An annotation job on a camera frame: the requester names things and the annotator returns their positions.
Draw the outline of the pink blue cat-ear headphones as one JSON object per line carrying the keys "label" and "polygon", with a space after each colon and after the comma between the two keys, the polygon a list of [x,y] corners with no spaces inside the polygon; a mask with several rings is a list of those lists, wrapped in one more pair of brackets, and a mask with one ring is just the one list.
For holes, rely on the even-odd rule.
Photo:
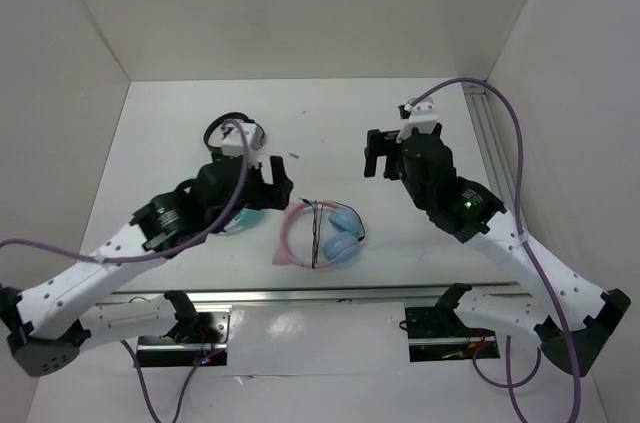
{"label": "pink blue cat-ear headphones", "polygon": [[[312,216],[311,255],[308,261],[299,257],[289,243],[290,231],[306,213]],[[366,236],[364,221],[353,207],[332,200],[301,198],[284,210],[272,264],[318,270],[345,263],[358,254]]]}

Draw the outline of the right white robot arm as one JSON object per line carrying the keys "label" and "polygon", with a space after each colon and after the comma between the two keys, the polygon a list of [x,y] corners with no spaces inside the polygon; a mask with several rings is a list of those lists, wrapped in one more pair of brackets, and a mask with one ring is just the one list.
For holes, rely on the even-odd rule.
{"label": "right white robot arm", "polygon": [[493,261],[526,292],[493,297],[455,283],[436,303],[436,322],[448,335],[488,329],[536,345],[558,369],[585,376],[630,307],[621,290],[604,290],[566,266],[536,239],[520,233],[513,214],[482,184],[458,175],[442,126],[430,133],[367,134],[365,177],[385,160],[385,178],[399,180],[414,205],[441,231]]}

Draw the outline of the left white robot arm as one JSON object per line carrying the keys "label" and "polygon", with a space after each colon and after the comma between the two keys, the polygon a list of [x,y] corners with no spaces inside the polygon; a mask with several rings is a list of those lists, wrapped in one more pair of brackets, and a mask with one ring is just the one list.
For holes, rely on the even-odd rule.
{"label": "left white robot arm", "polygon": [[221,232],[245,208],[283,210],[293,183],[280,156],[269,159],[272,180],[240,157],[217,156],[197,176],[153,197],[89,256],[46,282],[1,290],[1,320],[13,359],[34,378],[54,373],[79,354],[138,336],[189,340],[202,326],[182,290],[150,300],[106,299],[142,273]]}

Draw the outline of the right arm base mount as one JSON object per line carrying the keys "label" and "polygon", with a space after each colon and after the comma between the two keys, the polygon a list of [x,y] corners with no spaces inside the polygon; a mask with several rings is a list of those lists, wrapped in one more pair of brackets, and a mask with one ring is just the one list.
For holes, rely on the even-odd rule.
{"label": "right arm base mount", "polygon": [[500,358],[494,332],[449,325],[436,307],[406,307],[399,328],[407,334],[412,363],[471,360],[476,351],[479,359]]}

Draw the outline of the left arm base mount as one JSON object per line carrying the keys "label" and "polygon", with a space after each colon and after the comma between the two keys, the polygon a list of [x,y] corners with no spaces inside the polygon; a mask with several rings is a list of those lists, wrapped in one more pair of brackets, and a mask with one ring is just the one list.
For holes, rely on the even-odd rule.
{"label": "left arm base mount", "polygon": [[134,347],[142,368],[187,368],[227,365],[231,307],[197,307],[199,320],[188,336],[174,340],[169,336],[142,336]]}

